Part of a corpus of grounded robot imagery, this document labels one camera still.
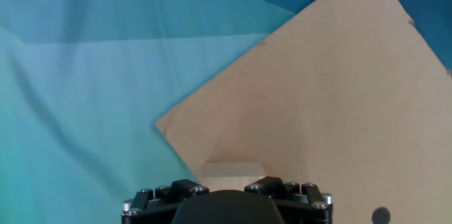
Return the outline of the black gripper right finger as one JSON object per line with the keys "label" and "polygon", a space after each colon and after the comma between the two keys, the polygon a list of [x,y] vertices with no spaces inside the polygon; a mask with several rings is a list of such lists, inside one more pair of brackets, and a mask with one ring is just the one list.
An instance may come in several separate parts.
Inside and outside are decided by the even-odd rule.
{"label": "black gripper right finger", "polygon": [[267,196],[285,223],[332,224],[333,196],[311,182],[284,182],[264,177],[244,187],[245,192]]}

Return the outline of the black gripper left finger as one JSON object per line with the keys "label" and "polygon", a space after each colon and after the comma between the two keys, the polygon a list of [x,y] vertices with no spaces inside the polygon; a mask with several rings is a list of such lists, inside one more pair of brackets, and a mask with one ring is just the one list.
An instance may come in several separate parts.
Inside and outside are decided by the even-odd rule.
{"label": "black gripper left finger", "polygon": [[189,179],[174,181],[170,186],[140,189],[122,205],[121,223],[170,223],[186,199],[208,194],[209,188]]}

